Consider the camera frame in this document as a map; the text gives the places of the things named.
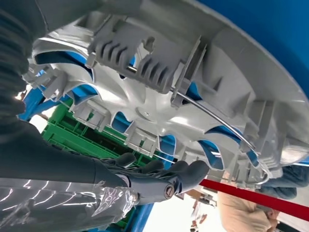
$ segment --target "person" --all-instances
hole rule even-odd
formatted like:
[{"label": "person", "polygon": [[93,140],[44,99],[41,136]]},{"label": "person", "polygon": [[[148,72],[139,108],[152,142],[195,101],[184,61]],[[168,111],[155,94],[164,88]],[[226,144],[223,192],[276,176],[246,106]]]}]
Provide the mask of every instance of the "person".
[{"label": "person", "polygon": [[[308,167],[287,166],[280,178],[271,179],[259,192],[283,199],[296,197],[297,188],[309,184]],[[218,208],[221,222],[227,232],[273,232],[277,225],[279,211],[259,205],[229,194],[218,192]]]},{"label": "person", "polygon": [[190,232],[198,232],[198,225],[202,224],[207,218],[207,214],[202,212],[200,204],[201,202],[196,200],[193,205],[193,212],[191,215],[192,224],[191,225]]},{"label": "person", "polygon": [[279,212],[265,212],[257,204],[218,192],[218,207],[221,223],[227,232],[273,232]]}]

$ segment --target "gray robotic hand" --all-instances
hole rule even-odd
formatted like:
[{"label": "gray robotic hand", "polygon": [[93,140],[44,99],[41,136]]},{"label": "gray robotic hand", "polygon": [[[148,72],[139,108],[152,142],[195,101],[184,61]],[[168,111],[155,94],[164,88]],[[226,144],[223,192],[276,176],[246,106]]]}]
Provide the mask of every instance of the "gray robotic hand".
[{"label": "gray robotic hand", "polygon": [[200,160],[168,170],[135,156],[97,159],[63,151],[18,121],[18,133],[0,138],[0,232],[71,232],[115,223],[136,205],[161,202],[199,184],[209,171]]},{"label": "gray robotic hand", "polygon": [[153,160],[144,167],[131,167],[135,161],[132,153],[118,159],[101,160],[110,172],[124,180],[128,187],[139,194],[139,204],[161,202],[198,185],[210,170],[203,161],[190,165],[178,161],[168,170],[160,160]]}]

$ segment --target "hand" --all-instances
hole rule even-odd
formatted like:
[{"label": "hand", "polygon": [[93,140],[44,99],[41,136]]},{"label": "hand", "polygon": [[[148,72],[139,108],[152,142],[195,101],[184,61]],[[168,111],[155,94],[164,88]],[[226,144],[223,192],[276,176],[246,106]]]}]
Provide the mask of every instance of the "hand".
[{"label": "hand", "polygon": [[267,216],[269,219],[277,219],[279,215],[279,211],[275,210],[275,209],[271,209],[271,211],[267,212]]}]

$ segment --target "gray plastic part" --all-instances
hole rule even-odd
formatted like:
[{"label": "gray plastic part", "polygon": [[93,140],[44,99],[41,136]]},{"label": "gray plastic part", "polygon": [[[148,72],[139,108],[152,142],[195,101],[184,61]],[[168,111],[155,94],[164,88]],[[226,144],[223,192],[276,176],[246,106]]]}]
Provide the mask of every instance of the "gray plastic part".
[{"label": "gray plastic part", "polygon": [[132,123],[125,133],[127,137],[124,144],[146,156],[152,157],[158,147],[158,137],[137,128],[134,123]]},{"label": "gray plastic part", "polygon": [[[153,50],[142,59],[136,73],[128,70],[130,61],[141,44]],[[138,80],[160,93],[167,94],[173,84],[175,71],[185,52],[176,44],[153,31],[147,31],[113,16],[98,32],[88,48],[96,51],[96,61],[124,76]]]},{"label": "gray plastic part", "polygon": [[170,99],[172,106],[179,107],[182,104],[183,98],[177,95],[177,92],[185,94],[188,91],[204,57],[206,47],[205,39],[200,36],[175,84],[175,91]]},{"label": "gray plastic part", "polygon": [[69,109],[73,112],[73,117],[92,129],[102,132],[112,118],[111,113],[91,99],[86,100],[78,105],[72,105]]}]

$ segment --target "blue surface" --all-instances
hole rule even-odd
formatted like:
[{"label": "blue surface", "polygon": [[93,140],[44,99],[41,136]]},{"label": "blue surface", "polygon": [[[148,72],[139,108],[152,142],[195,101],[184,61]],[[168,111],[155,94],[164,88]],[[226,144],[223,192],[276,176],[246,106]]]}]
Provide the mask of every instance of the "blue surface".
[{"label": "blue surface", "polygon": [[173,156],[176,140],[173,135],[160,136],[160,149],[169,156]]},{"label": "blue surface", "polygon": [[68,100],[69,97],[68,95],[66,95],[64,97],[60,98],[60,101],[52,101],[52,100],[47,100],[44,101],[43,103],[41,103],[39,105],[37,105],[32,112],[30,114],[29,118],[33,117],[34,115],[40,114],[43,111],[50,109],[51,107],[57,106],[61,104],[61,102],[64,102]]},{"label": "blue surface", "polygon": [[198,0],[268,50],[309,96],[309,1]]},{"label": "blue surface", "polygon": [[118,112],[112,122],[112,127],[120,133],[124,133],[132,122],[129,122],[122,112]]},{"label": "blue surface", "polygon": [[213,155],[210,149],[210,145],[208,143],[206,143],[205,140],[200,140],[198,141],[198,143],[203,148],[203,152],[205,152],[205,155],[207,157],[211,167],[223,170],[222,158]]},{"label": "blue surface", "polygon": [[18,118],[25,121],[29,120],[32,112],[44,98],[41,90],[38,88],[31,89],[23,99],[23,102],[26,104],[25,112],[18,115]]},{"label": "blue surface", "polygon": [[188,89],[187,90],[185,95],[187,95],[189,98],[191,98],[194,101],[202,100],[202,98],[197,92],[197,87],[194,82],[191,83],[191,85],[188,87]]}]

